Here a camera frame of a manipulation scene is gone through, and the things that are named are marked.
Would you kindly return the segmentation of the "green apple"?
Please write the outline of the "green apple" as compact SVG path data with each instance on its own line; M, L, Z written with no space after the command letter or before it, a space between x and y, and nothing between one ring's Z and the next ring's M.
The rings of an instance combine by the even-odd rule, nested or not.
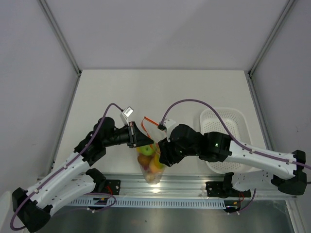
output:
M154 153L154 150L150 147L150 145L142 146L140 151L145 156L151 156Z

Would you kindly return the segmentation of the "clear orange zip top bag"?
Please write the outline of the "clear orange zip top bag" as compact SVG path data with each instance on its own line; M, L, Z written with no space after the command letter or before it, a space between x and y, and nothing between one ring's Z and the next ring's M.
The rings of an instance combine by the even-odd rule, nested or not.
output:
M149 124L155 125L156 128L159 126L159 124L156 123L155 121L149 119L149 118L146 117L146 116L142 119L142 121L141 121L141 123L140 123L140 126L141 126L141 128L143 129L144 133L145 133L149 138L151 138L151 139L154 141L153 144L150 144L150 147L154 150L154 153L150 156L150 157L153 159L155 153L158 153L158 154L160 155L160 149L159 149L158 143L152 138L152 135L149 133L148 129L145 127L145 124L144 124L145 122L148 122ZM136 151L137 151L137 158L138 158L139 155L142 154L141 151L140 151L140 148L141 148L141 147L136 148ZM162 178L162 175L163 175L163 172L164 172L165 167L166 167L166 166L165 166L165 167L163 168L163 172L162 172L162 173L153 174L153 173L148 172L149 166L143 167L143 166L141 166L140 164L139 164L139 166L140 166L140 169L141 169L141 172L142 172L142 174L143 174L143 176L144 176L145 181L146 181L148 184L151 184L151 185L156 185L156 184L158 184L158 183L160 182L160 180L161 180L161 178Z

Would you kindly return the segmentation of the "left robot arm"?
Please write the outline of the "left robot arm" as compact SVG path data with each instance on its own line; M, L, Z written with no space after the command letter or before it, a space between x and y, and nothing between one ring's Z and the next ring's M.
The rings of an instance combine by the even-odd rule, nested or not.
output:
M126 144L138 148L153 140L139 130L135 122L121 128L114 119L102 117L67 160L44 179L12 193L14 215L23 228L35 233L43 228L63 206L85 194L108 194L106 177L92 166L106 154L106 148Z

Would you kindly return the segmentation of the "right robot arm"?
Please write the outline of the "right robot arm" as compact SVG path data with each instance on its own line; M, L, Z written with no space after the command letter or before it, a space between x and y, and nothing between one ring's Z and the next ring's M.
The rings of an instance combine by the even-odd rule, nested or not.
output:
M274 186L285 194L300 196L307 188L307 175L303 171L306 155L303 151L280 153L261 149L239 141L229 133L201 134L185 124L161 124L158 128L166 134L158 142L159 161L166 166L178 164L185 157L197 156L209 163L232 162L257 169L244 175L226 173L222 191L228 196L266 185Z

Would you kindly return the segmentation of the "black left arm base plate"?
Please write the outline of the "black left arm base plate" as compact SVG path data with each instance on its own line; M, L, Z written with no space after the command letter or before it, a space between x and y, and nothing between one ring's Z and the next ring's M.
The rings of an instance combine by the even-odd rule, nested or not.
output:
M102 182L97 191L99 193L108 193L110 195L118 196L121 189L121 180L105 180Z

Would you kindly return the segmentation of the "small yellow orange fruit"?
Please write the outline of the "small yellow orange fruit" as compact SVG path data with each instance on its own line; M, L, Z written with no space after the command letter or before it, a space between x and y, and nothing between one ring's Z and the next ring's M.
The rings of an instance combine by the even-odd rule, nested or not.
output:
M152 164L154 167L156 167L157 169L163 169L163 168L165 167L165 165L162 164L162 163L159 161L159 159L160 159L159 154L158 154L158 153L155 153L155 155L154 155L154 157L153 157L153 159L152 159L152 161L151 161L151 164Z

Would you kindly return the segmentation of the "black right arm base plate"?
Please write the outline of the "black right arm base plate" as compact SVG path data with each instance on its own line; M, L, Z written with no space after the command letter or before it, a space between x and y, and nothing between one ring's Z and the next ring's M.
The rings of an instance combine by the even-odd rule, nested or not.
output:
M239 191L237 188L233 186L233 184L225 182L206 182L206 192L208 197L216 197L223 199L251 197L250 189L245 191Z

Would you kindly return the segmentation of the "brown kiwi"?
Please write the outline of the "brown kiwi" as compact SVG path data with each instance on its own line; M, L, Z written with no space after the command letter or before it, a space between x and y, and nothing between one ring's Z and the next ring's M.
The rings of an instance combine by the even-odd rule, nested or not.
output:
M150 156L145 156L145 155L141 154L141 155L138 156L138 163L141 166L145 167L145 166L149 165L151 159L152 158Z

